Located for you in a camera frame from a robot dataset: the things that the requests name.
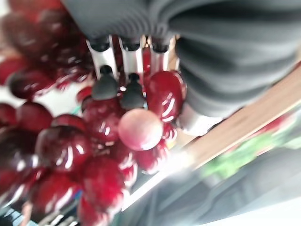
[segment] black rubber tip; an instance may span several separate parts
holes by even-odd
[[[107,100],[116,97],[118,85],[113,77],[112,69],[109,66],[100,68],[101,78],[92,87],[92,98],[95,100]]]
[[[129,75],[130,82],[126,91],[123,93],[121,100],[122,108],[131,110],[135,108],[143,108],[145,99],[142,93],[142,86],[139,84],[139,75],[132,73]]]

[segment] pink balloon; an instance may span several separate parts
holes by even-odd
[[[126,146],[135,151],[144,151],[159,143],[163,133],[163,124],[153,112],[134,109],[122,116],[118,132],[121,141]]]

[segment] wooden board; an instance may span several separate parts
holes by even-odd
[[[192,155],[194,166],[198,168],[300,103],[301,62],[262,98],[188,143],[184,150]]]

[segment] metal tube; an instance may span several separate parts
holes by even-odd
[[[114,56],[114,51],[113,51],[113,42],[112,42],[112,37],[109,36],[109,48],[107,48],[105,51],[96,51],[91,47],[90,42],[87,40],[87,45],[88,48],[91,52],[94,67],[95,67],[95,72],[97,79],[100,79],[101,74],[100,74],[100,67],[104,65],[108,65],[111,67],[113,71],[113,75],[116,81],[119,80],[118,74],[117,74],[117,66],[116,66],[116,61],[115,61],[115,56]]]

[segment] red balloon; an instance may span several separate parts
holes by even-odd
[[[161,140],[150,150],[135,153],[135,159],[138,166],[145,174],[154,174],[158,172],[166,163],[168,156],[169,151],[164,140]]]
[[[160,71],[145,84],[148,109],[163,122],[174,120],[183,105],[183,84],[177,72]]]
[[[104,156],[97,156],[86,163],[82,185],[84,196],[91,205],[97,211],[111,215],[121,210],[128,194],[118,164]]]
[[[16,125],[16,110],[9,104],[0,103],[0,125]]]
[[[12,73],[15,73],[21,69],[27,68],[28,62],[22,58],[7,59],[0,63],[0,85],[4,85],[5,81]]]
[[[7,202],[14,203],[21,198],[27,198],[30,190],[34,184],[43,178],[48,173],[45,167],[37,167],[31,171],[31,173],[21,180],[20,183],[16,183],[15,186],[10,188],[7,196]]]
[[[138,165],[137,165],[137,163],[135,162],[132,166],[123,169],[122,173],[125,176],[124,183],[126,184],[126,186],[127,187],[133,186],[133,184],[137,180],[137,175],[138,175]]]
[[[0,206],[10,201],[10,190],[20,181],[20,172],[5,167],[0,167]]]
[[[80,186],[66,174],[53,172],[35,184],[30,202],[34,211],[47,214],[66,206],[79,190]]]
[[[41,131],[35,152],[45,165],[59,172],[75,170],[92,155],[90,139],[81,130],[71,126],[57,126]]]
[[[83,89],[81,89],[77,95],[76,95],[76,100],[77,102],[80,104],[83,102],[83,100],[86,98],[86,97],[89,97],[92,95],[92,86],[87,86],[87,87],[84,87]]]
[[[134,163],[133,150],[125,146],[121,141],[117,141],[110,147],[110,157],[118,163],[121,170],[132,166]]]
[[[41,70],[27,69],[12,74],[7,79],[7,85],[14,96],[32,100],[49,92],[54,81]]]
[[[163,125],[151,111],[134,109],[125,113],[119,123],[120,140],[135,151],[153,148],[161,139]]]
[[[2,29],[7,40],[26,58],[47,63],[53,40],[48,34],[26,20],[23,15],[11,13],[2,21]]]
[[[96,211],[84,196],[80,197],[77,216],[82,226],[107,226],[110,222],[109,215]]]
[[[119,139],[118,125],[122,115],[117,98],[109,100],[87,100],[83,119],[91,137],[100,143],[113,142]]]
[[[20,128],[39,133],[42,129],[50,127],[51,113],[35,102],[25,102],[16,110],[17,123]]]
[[[16,128],[0,132],[0,166],[7,170],[22,172],[27,176],[33,168],[39,166],[38,157],[34,154],[36,134]]]
[[[61,114],[55,117],[51,122],[51,126],[73,126],[83,132],[87,132],[87,128],[83,119],[74,114]]]
[[[162,138],[166,141],[175,141],[177,138],[177,130],[170,123],[165,123],[163,126]]]
[[[69,15],[61,10],[43,10],[38,18],[38,26],[57,40],[70,36],[72,23]]]

